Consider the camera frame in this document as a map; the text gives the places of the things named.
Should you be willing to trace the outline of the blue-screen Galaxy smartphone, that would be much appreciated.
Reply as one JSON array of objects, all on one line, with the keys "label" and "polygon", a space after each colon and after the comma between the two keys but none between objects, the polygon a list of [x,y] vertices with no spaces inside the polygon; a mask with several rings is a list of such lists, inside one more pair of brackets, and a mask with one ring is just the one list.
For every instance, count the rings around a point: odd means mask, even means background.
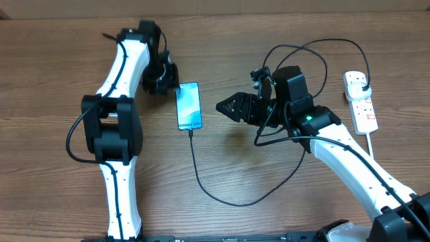
[{"label": "blue-screen Galaxy smartphone", "polygon": [[182,83],[175,92],[179,130],[202,128],[200,92],[197,82]]}]

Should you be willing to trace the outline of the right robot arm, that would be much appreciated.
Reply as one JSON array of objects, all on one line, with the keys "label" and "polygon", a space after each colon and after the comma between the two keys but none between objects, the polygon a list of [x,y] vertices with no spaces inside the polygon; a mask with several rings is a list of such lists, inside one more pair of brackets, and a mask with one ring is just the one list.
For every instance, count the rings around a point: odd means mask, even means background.
[{"label": "right robot arm", "polygon": [[257,94],[238,92],[217,103],[216,110],[235,122],[283,126],[287,140],[331,168],[359,200],[370,227],[338,220],[314,232],[313,241],[428,241],[429,195],[417,195],[386,172],[353,139],[341,119],[316,106],[298,66],[252,71]]}]

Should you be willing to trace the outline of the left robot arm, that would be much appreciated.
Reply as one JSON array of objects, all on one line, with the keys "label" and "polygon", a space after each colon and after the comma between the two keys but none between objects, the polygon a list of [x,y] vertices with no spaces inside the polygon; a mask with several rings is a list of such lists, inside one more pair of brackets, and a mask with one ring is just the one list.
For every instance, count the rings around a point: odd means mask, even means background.
[{"label": "left robot arm", "polygon": [[159,50],[165,35],[155,22],[141,21],[138,28],[124,28],[113,39],[117,45],[113,65],[96,94],[83,96],[78,121],[106,186],[110,221],[103,240],[143,241],[135,182],[143,131],[135,95],[143,88],[166,96],[179,87],[179,75],[169,51]]}]

